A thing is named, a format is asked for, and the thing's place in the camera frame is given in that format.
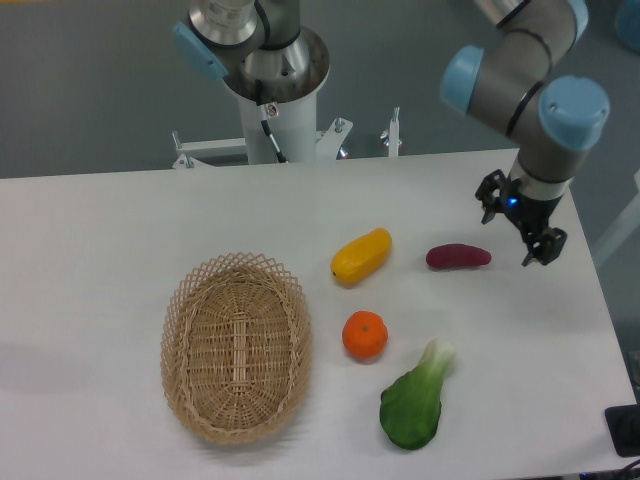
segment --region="cable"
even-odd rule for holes
[[[635,462],[630,463],[629,465],[624,467],[622,470],[620,470],[618,474],[615,477],[613,477],[611,480],[631,480],[631,479],[627,479],[625,474],[629,470],[631,470],[633,467],[637,467],[638,465],[640,465],[640,460],[636,460]]]
[[[271,131],[271,127],[269,126],[269,117],[267,116],[267,112],[264,109],[264,105],[262,102],[262,93],[264,90],[264,84],[261,80],[256,80],[256,105],[260,108],[260,125],[262,125],[262,131],[267,136],[267,138],[271,141],[271,146],[275,151],[276,157],[278,159],[278,163],[289,163],[287,157],[284,156],[282,150],[278,146],[278,142],[276,142],[276,137],[273,136],[273,132]]]

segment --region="fake vegetable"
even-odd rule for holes
[[[342,329],[342,343],[358,360],[379,355],[387,344],[389,333],[380,315],[373,312],[356,312],[349,317]]]
[[[417,450],[435,437],[442,409],[440,392],[454,358],[453,345],[432,340],[418,365],[382,392],[380,425],[400,448]]]
[[[390,251],[391,234],[376,228],[342,247],[333,257],[331,272],[340,283],[355,285],[380,268]]]
[[[427,265],[437,270],[456,267],[480,267],[491,261],[486,250],[462,243],[440,245],[427,253]]]

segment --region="wicker basket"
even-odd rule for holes
[[[234,444],[275,432],[300,405],[311,369],[297,279],[263,255],[195,268],[171,299],[161,369],[169,406],[201,437]]]

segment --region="green vegetable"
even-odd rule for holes
[[[442,409],[440,392],[454,358],[453,345],[432,340],[418,365],[382,392],[380,425],[400,448],[417,450],[435,437]]]

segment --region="silver metal cylinder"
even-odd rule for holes
[[[511,167],[509,178],[520,181],[519,193],[532,200],[539,200],[542,202],[555,200],[564,195],[564,192],[569,188],[571,184],[570,180],[559,183],[547,183],[537,178],[532,177],[522,168],[520,165],[520,158],[517,158]]]
[[[495,25],[522,2],[523,0],[475,0],[476,5]]]
[[[252,0],[191,0],[189,18],[200,35],[224,46],[247,41],[258,26]]]
[[[296,96],[296,91],[309,80],[311,60],[304,35],[281,50],[256,50],[240,65],[245,87],[262,82],[265,101],[283,102]]]
[[[270,35],[264,47],[278,50],[300,33],[300,0],[258,0],[269,19]]]

